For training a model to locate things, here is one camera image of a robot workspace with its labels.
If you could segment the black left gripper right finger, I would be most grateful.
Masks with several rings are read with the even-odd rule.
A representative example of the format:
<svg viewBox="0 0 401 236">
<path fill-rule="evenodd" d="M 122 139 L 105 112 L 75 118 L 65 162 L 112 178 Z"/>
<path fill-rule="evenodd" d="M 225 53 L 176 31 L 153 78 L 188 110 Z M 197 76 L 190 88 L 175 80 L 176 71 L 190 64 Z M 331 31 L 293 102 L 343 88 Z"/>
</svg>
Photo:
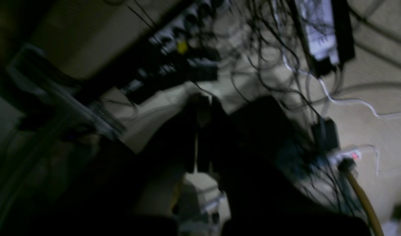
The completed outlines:
<svg viewBox="0 0 401 236">
<path fill-rule="evenodd" d="M 295 146 L 292 123 L 276 100 L 263 97 L 244 109 L 247 126 L 259 128 L 258 138 L 243 133 L 217 98 L 207 109 L 211 148 L 201 159 L 210 157 L 228 198 L 231 219 L 222 235 L 370 236 L 362 219 L 313 202 L 275 165 Z"/>
</svg>

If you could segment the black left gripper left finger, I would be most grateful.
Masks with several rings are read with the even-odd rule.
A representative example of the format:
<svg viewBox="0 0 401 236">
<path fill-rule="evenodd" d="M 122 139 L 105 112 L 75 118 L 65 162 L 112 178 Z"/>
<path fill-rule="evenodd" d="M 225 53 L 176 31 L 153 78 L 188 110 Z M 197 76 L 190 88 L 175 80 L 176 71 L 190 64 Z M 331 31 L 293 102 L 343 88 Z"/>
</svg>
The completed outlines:
<svg viewBox="0 0 401 236">
<path fill-rule="evenodd" d="M 134 154 L 121 142 L 105 141 L 99 157 L 116 158 L 110 179 L 93 179 L 99 189 L 87 198 L 39 218 L 31 236 L 177 236 L 178 224 L 170 216 L 143 213 L 155 204 L 173 208 L 171 197 L 186 165 L 194 168 L 195 131 L 199 93 L 186 100 L 179 113 L 164 123 L 145 148 Z"/>
</svg>

